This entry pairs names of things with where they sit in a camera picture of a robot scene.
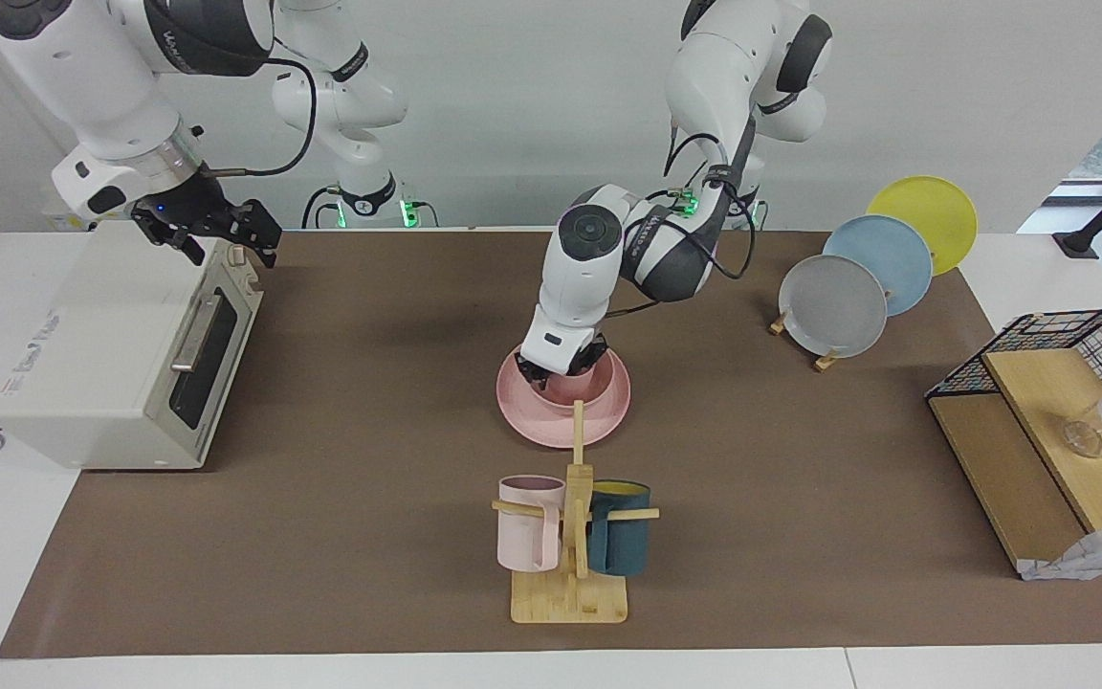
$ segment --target wire rack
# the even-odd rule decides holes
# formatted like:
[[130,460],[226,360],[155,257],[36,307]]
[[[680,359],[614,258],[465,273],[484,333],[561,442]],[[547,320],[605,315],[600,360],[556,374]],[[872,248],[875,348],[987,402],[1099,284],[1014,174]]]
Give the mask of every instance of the wire rack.
[[1019,316],[936,385],[926,398],[997,392],[997,384],[982,360],[984,354],[1071,348],[1083,354],[1088,365],[1102,380],[1102,309]]

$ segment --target oven door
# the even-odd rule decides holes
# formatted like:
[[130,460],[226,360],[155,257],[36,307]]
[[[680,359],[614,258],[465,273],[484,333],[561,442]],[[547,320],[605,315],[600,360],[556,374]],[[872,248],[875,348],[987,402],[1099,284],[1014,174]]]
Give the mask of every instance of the oven door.
[[165,383],[155,397],[153,419],[188,451],[188,463],[183,457],[183,466],[170,467],[202,466],[236,377],[259,297],[246,297],[237,278],[223,262],[206,269],[188,326],[161,376]]

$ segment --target brown table mat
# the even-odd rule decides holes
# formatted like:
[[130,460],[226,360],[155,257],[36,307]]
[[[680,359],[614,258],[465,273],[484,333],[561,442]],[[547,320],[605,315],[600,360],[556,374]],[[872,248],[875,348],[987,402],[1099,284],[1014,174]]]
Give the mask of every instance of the brown table mat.
[[495,401],[547,236],[289,235],[205,470],[80,475],[0,657],[1102,642],[1102,577],[1019,581],[922,398],[991,336],[958,271],[825,374],[766,335],[823,238],[607,324],[586,459],[662,509],[627,623],[511,624],[495,562],[496,482],[570,461]]

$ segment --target blue plate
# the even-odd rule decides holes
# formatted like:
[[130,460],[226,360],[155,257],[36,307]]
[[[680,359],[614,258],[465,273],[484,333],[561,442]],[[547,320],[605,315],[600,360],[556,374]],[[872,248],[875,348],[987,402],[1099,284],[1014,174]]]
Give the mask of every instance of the blue plate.
[[874,273],[887,291],[888,316],[912,309],[930,289],[930,247],[912,226],[888,215],[846,222],[831,233],[823,254],[851,258]]

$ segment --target wooden shelf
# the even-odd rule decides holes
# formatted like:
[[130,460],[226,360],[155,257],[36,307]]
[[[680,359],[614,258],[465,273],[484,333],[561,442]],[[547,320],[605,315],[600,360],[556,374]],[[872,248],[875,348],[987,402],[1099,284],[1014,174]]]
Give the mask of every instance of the wooden shelf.
[[1077,349],[1000,352],[984,362],[1085,531],[1101,529],[1102,457],[1080,456],[1062,437],[1066,419],[1102,397],[1099,377]]
[[930,400],[1012,563],[1062,557],[1102,528],[1102,457],[1080,456],[1066,419],[1102,396],[1077,349],[985,354],[997,392]]
[[934,397],[930,406],[1011,562],[1052,562],[1085,536],[1002,396]]

